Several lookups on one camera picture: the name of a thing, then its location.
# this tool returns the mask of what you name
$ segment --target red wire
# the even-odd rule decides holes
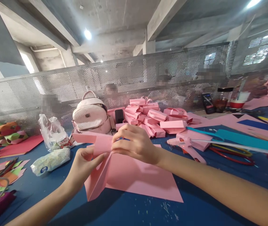
[[[231,151],[227,151],[227,150],[223,150],[223,149],[219,149],[219,148],[214,148],[214,147],[210,147],[209,149],[212,150],[213,152],[219,154],[220,156],[223,156],[224,158],[227,158],[230,161],[233,161],[233,162],[236,162],[236,163],[240,163],[240,164],[243,164],[243,165],[251,165],[251,166],[255,165],[255,162],[253,161],[253,159],[250,158],[250,157],[247,157],[245,155],[241,155],[239,153],[235,153],[235,152],[231,152]],[[240,160],[236,160],[236,159],[230,158],[229,156],[224,155],[221,152],[242,157],[244,159],[247,159],[250,162],[243,162],[243,161],[240,161]]]

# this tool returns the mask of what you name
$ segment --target phone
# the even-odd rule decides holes
[[[122,109],[115,110],[115,120],[116,120],[116,124],[123,123],[124,116],[123,116]]]
[[[215,108],[212,103],[212,98],[209,93],[202,94],[202,102],[203,102],[203,107],[205,109],[206,114],[212,114],[215,113]]]

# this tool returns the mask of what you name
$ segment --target plastic bag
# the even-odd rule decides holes
[[[48,119],[46,115],[40,114],[39,125],[46,148],[49,152],[61,148],[73,148],[65,129],[61,126],[56,117],[49,119],[50,126],[47,126]]]
[[[35,175],[41,176],[46,171],[52,171],[69,160],[70,149],[58,149],[38,158],[30,167]]]

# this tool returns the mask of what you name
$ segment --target person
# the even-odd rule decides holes
[[[112,142],[113,153],[128,155],[170,171],[250,221],[268,225],[267,189],[155,147],[147,133],[138,126],[124,125],[113,136]],[[92,156],[93,148],[80,148],[62,185],[7,225],[43,225],[50,221],[83,187],[92,170],[108,157],[108,153],[93,160]]]

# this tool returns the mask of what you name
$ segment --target blue table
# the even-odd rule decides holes
[[[154,144],[161,144],[170,150],[165,143],[166,138],[153,139]],[[0,217],[0,225],[11,221],[28,208],[42,200],[54,191],[66,178],[72,165],[74,154],[81,145],[71,149],[71,160],[53,172],[41,177],[35,176],[30,165],[48,152],[44,143],[19,160],[30,159],[26,164],[27,170],[15,183],[9,186],[9,191],[16,189],[16,200]],[[184,156],[177,149],[173,153]],[[253,159],[255,166],[245,166],[229,161],[216,153],[207,150],[199,152],[209,166],[231,173],[268,189],[268,159],[264,154],[256,153]],[[13,158],[0,159],[0,163]],[[91,202],[87,202],[85,188],[83,188],[56,216],[49,225],[255,225],[223,204],[216,201],[191,183],[174,176],[184,203],[178,203],[159,198],[153,198],[113,189],[105,188],[101,195]]]

